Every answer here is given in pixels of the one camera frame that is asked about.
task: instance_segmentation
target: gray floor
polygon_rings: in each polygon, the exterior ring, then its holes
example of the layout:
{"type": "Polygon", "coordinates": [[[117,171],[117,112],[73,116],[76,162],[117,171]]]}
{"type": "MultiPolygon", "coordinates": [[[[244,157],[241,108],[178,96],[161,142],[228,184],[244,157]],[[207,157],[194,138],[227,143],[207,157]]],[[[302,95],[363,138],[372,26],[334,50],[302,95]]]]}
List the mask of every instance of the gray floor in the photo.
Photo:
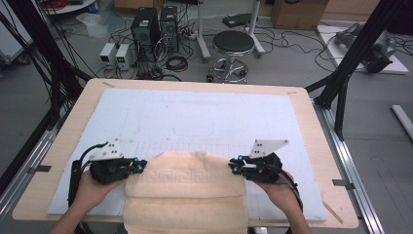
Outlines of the gray floor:
{"type": "MultiPolygon", "coordinates": [[[[109,29],[123,26],[119,15],[110,10],[101,11],[109,29]]],[[[69,24],[75,22],[74,17],[67,16],[62,21],[69,24]]],[[[227,29],[221,17],[208,18],[205,24],[205,34],[214,34],[216,30],[227,29]]],[[[262,26],[270,26],[268,19],[260,19],[262,26]]],[[[76,34],[69,41],[82,56],[93,71],[98,71],[102,65],[98,54],[107,42],[107,38],[90,38],[86,36],[85,26],[76,24],[67,26],[76,34]]],[[[275,30],[276,37],[282,31],[275,30]]],[[[299,33],[318,38],[313,31],[298,31],[299,33]]],[[[209,68],[220,55],[214,52],[211,36],[206,36],[212,59],[203,63],[196,42],[191,46],[195,53],[189,59],[189,67],[179,73],[183,81],[204,82],[209,68]]],[[[265,35],[258,35],[261,40],[269,41],[265,35]]],[[[320,48],[320,44],[308,38],[288,34],[286,39],[290,44],[297,43],[305,50],[320,48]]],[[[266,51],[271,47],[263,43],[266,51]]],[[[304,54],[298,47],[274,48],[261,58],[255,54],[242,60],[249,67],[248,85],[298,86],[306,87],[330,72],[323,70],[314,62],[318,52],[304,54]]],[[[409,69],[413,70],[413,58],[401,53],[395,54],[409,69]]],[[[318,59],[327,69],[334,69],[329,60],[318,59]]],[[[80,67],[90,71],[80,63],[80,67]]],[[[97,76],[103,77],[103,71],[97,76]]],[[[48,95],[40,76],[32,65],[13,65],[0,71],[0,173],[19,152],[30,133],[46,113],[49,107],[48,95]]],[[[319,91],[311,93],[314,98],[319,91]]],[[[368,192],[370,200],[386,233],[413,233],[413,143],[406,131],[395,118],[391,106],[400,104],[407,115],[413,119],[413,75],[385,75],[355,72],[349,84],[348,101],[346,105],[344,138],[356,163],[358,172],[368,192]]],[[[45,233],[53,225],[49,222],[16,221],[10,215],[0,223],[1,233],[45,233]]],[[[93,226],[96,233],[114,233],[112,224],[97,224],[93,226]]],[[[284,230],[270,229],[270,233],[283,233],[284,230]]],[[[313,229],[314,233],[366,233],[362,222],[357,229],[332,230],[313,229]]]]}

